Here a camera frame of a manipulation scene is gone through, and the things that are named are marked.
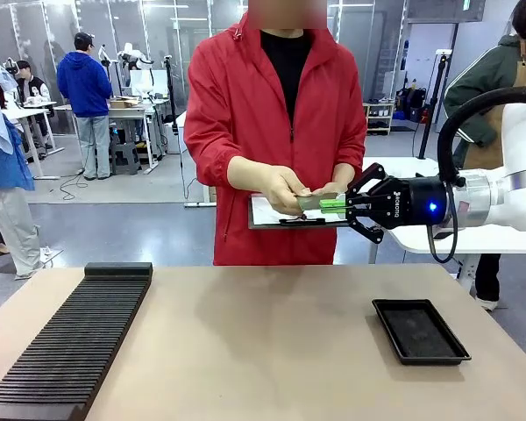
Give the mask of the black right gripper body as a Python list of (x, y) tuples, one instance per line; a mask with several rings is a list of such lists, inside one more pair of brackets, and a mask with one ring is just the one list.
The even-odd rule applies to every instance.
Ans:
[(406, 179), (389, 176), (367, 194), (372, 200), (369, 218), (388, 230), (400, 226), (438, 225), (446, 216), (447, 193), (436, 176)]

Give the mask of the person's left hand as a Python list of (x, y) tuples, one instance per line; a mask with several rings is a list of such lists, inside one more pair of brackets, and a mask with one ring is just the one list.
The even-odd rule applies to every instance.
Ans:
[(328, 182), (322, 188), (313, 190), (312, 196), (337, 196), (346, 192), (347, 185), (340, 182)]

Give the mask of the person's right hand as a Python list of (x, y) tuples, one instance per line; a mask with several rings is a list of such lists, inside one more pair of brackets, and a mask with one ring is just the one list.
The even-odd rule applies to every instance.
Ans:
[(231, 158), (227, 179), (234, 189), (260, 193), (275, 211), (284, 215), (302, 215), (297, 198), (311, 195), (291, 168), (251, 161), (241, 156)]

